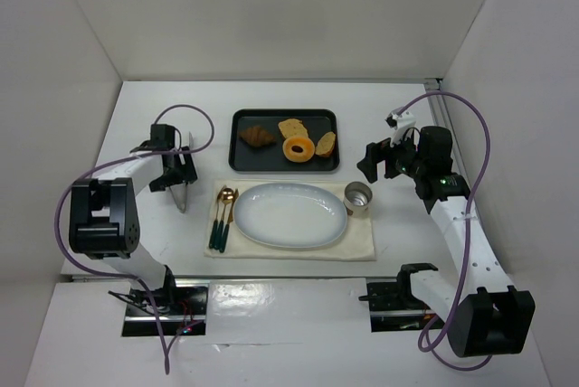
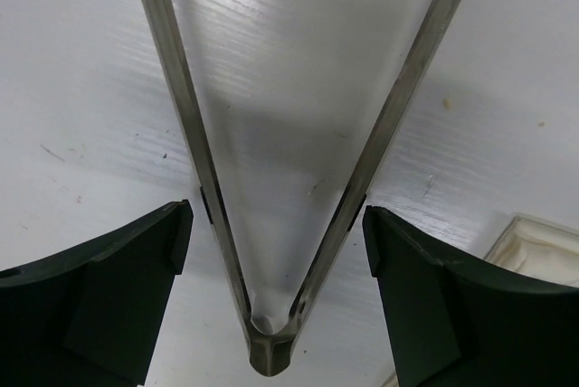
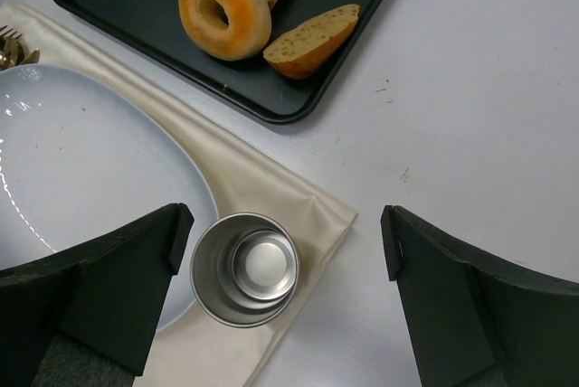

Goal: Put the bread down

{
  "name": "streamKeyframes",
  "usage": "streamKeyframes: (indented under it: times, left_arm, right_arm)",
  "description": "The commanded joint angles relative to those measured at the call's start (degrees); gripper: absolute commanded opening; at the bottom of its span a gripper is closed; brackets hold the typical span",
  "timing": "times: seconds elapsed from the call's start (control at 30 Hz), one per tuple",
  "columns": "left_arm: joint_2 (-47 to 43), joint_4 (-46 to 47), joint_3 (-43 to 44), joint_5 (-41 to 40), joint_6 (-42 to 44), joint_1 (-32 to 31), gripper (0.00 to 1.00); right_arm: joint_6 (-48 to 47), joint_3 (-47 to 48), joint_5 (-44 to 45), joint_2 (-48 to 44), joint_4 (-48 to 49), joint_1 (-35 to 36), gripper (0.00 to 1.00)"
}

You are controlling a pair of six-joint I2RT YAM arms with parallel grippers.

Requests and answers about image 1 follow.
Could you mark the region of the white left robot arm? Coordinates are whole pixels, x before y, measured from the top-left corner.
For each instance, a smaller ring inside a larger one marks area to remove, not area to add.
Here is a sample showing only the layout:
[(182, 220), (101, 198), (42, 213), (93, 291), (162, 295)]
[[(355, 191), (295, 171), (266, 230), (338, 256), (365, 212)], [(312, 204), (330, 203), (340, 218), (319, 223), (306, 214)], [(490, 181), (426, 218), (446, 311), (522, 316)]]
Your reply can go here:
[(82, 177), (71, 187), (71, 250), (99, 260), (126, 278), (138, 297), (150, 291), (156, 304), (176, 302), (171, 269), (155, 260), (140, 243), (137, 196), (144, 189), (171, 193), (179, 212), (187, 209), (187, 186), (197, 180), (191, 148), (181, 145), (176, 127), (153, 124), (150, 138), (132, 150), (129, 161), (97, 177)]

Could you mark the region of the metal tongs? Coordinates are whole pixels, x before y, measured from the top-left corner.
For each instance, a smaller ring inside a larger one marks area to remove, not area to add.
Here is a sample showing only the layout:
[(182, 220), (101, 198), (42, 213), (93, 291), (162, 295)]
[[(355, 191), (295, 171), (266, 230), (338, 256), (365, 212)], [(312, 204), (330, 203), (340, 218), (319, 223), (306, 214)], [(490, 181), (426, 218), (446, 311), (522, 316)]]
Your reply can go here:
[[(179, 147), (181, 152), (193, 149), (194, 138), (190, 132), (186, 135), (186, 142)], [(173, 182), (169, 190), (172, 194), (175, 205), (180, 213), (187, 211), (188, 205), (188, 186), (193, 184), (197, 179), (193, 158), (190, 154), (174, 156), (173, 165)]]

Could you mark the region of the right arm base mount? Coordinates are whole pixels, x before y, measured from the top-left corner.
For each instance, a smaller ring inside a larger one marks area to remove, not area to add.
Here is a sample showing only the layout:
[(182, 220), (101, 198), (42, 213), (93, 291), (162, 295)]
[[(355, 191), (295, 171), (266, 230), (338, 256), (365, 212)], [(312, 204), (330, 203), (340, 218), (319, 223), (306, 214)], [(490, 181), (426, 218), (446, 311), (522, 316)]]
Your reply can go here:
[(367, 305), (373, 333), (420, 331), (434, 316), (424, 303), (404, 300), (394, 278), (368, 278), (358, 300)]

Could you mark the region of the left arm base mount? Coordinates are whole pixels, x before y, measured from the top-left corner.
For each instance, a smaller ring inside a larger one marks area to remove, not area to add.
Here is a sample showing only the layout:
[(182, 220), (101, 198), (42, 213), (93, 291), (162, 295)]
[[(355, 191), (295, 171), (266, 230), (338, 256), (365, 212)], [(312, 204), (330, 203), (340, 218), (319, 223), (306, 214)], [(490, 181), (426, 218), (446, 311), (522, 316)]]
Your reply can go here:
[[(206, 284), (174, 288), (174, 299), (159, 299), (157, 310), (165, 336), (202, 336), (206, 333), (208, 303)], [(125, 293), (109, 290), (108, 294), (124, 304), (123, 337), (158, 336), (153, 307), (143, 291), (131, 288)]]

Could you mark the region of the orange glazed donut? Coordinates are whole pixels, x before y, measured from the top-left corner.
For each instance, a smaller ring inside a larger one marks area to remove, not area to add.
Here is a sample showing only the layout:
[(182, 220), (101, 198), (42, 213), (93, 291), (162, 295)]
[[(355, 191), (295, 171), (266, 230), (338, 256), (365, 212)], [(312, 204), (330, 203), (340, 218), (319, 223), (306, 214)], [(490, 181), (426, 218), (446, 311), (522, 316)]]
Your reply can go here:
[(282, 145), (285, 157), (293, 163), (306, 163), (315, 155), (315, 145), (308, 137), (290, 137)]

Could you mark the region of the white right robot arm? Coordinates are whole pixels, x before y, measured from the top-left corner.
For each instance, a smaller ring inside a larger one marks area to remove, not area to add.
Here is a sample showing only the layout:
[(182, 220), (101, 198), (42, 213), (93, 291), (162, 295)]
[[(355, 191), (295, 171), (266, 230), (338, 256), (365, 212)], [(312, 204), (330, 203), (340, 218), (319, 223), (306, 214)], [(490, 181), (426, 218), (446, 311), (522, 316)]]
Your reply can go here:
[(431, 263), (404, 264), (396, 277), (407, 304), (424, 304), (444, 323), (451, 350), (459, 357), (518, 354), (523, 350), (536, 304), (518, 290), (498, 263), (469, 202), (470, 188), (452, 169), (451, 132), (410, 129), (370, 143), (358, 169), (369, 183), (385, 165), (388, 179), (406, 175), (437, 225), (459, 273), (449, 283)]

